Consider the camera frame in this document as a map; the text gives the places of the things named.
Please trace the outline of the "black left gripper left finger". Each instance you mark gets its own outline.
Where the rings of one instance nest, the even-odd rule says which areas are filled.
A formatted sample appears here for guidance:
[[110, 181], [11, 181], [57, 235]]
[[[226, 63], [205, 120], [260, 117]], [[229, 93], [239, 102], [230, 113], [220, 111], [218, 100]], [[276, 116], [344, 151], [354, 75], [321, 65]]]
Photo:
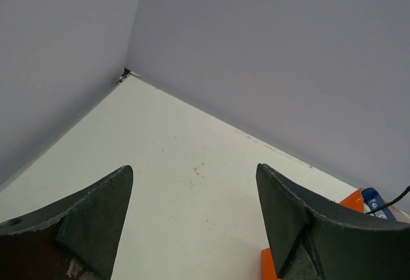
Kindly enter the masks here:
[[126, 165], [2, 222], [1, 279], [111, 279], [132, 189]]

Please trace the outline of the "blue white snack bag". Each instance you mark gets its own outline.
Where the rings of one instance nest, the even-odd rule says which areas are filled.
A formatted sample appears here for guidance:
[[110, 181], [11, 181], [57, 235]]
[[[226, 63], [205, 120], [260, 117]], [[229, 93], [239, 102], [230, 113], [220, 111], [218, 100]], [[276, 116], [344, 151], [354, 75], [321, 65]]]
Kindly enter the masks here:
[[389, 208], [384, 208], [382, 210], [376, 211], [381, 206], [385, 205], [384, 199], [380, 196], [378, 191], [374, 188], [364, 188], [361, 191], [363, 200], [364, 200], [364, 212], [374, 217], [396, 220], [393, 213]]

